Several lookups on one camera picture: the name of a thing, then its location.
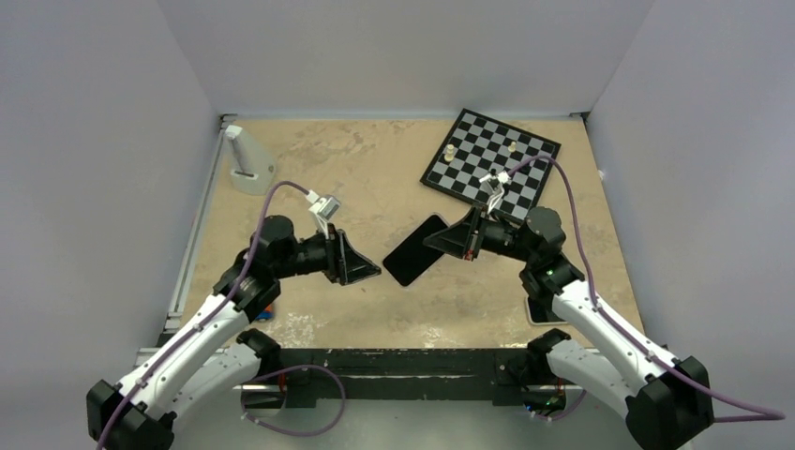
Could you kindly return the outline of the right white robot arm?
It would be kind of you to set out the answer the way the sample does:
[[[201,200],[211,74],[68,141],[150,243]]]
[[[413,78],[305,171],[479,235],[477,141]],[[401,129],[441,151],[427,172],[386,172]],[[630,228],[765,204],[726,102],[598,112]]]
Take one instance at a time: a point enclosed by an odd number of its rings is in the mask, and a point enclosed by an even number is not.
[[[563,253],[558,213],[530,210],[516,226],[473,207],[460,221],[424,243],[463,260],[485,250],[524,264],[518,274],[529,306],[553,312],[574,326],[595,350],[553,329],[528,344],[526,368],[540,382],[553,377],[579,385],[608,405],[643,449],[678,449],[715,422],[704,393],[707,369],[693,356],[681,359],[640,333],[600,295]]]

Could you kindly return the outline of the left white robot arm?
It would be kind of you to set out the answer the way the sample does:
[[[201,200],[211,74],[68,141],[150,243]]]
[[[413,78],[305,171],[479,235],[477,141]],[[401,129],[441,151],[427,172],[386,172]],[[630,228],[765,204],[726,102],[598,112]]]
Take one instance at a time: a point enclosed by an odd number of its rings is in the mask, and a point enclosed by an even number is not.
[[[251,328],[280,296],[282,279],[320,273],[347,286],[381,271],[331,223],[299,239],[288,217],[261,219],[249,247],[179,331],[118,382],[89,390],[90,437],[99,449],[168,449],[178,423],[221,391],[250,381],[284,390],[292,369],[280,345]]]

